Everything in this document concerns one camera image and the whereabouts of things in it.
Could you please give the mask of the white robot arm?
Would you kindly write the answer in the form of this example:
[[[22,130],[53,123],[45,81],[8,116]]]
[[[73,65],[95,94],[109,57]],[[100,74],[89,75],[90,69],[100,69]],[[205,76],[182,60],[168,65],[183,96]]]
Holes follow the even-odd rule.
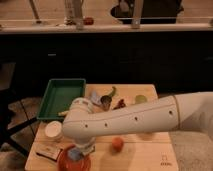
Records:
[[[63,135],[83,155],[94,149],[95,138],[108,135],[197,131],[213,139],[213,92],[159,98],[101,113],[87,98],[76,98],[62,124]]]

